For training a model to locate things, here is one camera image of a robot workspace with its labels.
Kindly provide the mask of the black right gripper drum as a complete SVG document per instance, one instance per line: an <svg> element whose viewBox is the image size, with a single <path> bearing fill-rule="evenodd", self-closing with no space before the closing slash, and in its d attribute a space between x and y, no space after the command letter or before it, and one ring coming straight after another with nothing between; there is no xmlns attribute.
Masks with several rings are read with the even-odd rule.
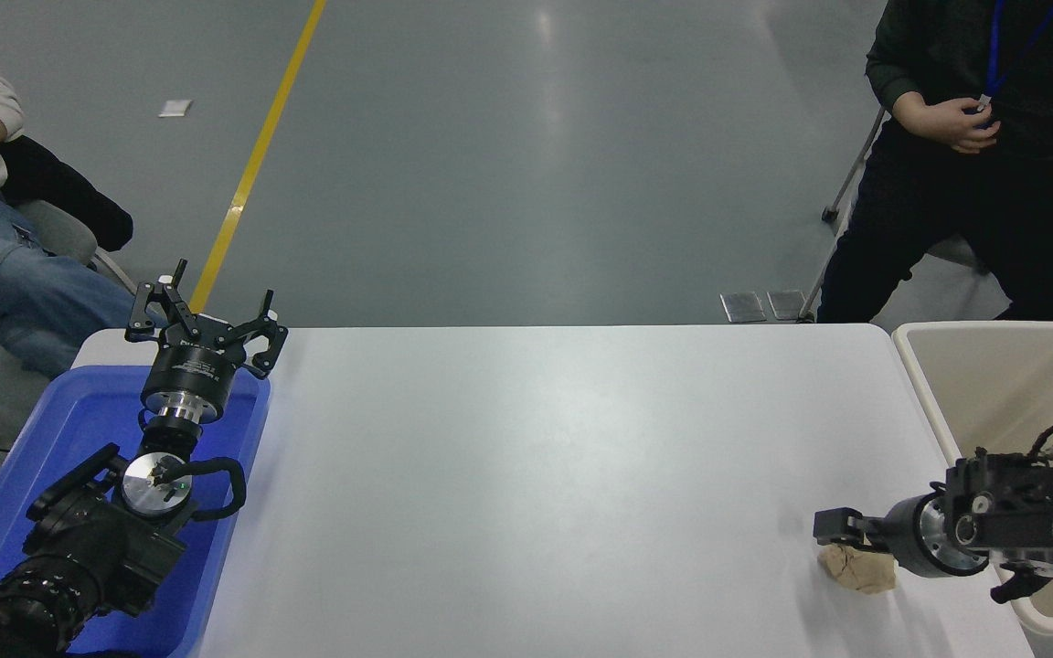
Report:
<svg viewBox="0 0 1053 658"><path fill-rule="evenodd" d="M920 576L936 578L937 566L923 542L920 518L927 504L935 499L933 494L912 496L899 501L881 521L881 537L889 553L900 567Z"/></svg>

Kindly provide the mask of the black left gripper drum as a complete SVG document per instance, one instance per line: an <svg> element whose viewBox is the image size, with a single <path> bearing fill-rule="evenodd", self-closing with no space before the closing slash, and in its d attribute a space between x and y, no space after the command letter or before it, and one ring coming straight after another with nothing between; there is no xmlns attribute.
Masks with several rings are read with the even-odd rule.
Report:
<svg viewBox="0 0 1053 658"><path fill-rule="evenodd" d="M223 353L233 336L227 322L201 315L194 324L196 328L188 330L183 321L176 321L160 334L160 348L141 393L145 405L162 405L176 393L188 393L208 405L227 403L245 353L235 350L234 359Z"/></svg>

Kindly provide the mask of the person's right hand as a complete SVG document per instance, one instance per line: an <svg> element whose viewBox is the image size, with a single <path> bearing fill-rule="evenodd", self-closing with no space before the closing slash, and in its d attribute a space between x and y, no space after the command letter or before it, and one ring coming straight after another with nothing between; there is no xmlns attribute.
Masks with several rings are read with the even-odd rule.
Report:
<svg viewBox="0 0 1053 658"><path fill-rule="evenodd" d="M1000 121L992 117L986 97L929 104L917 91L908 91L891 104L890 113L907 133L957 154L980 154L997 144Z"/></svg>

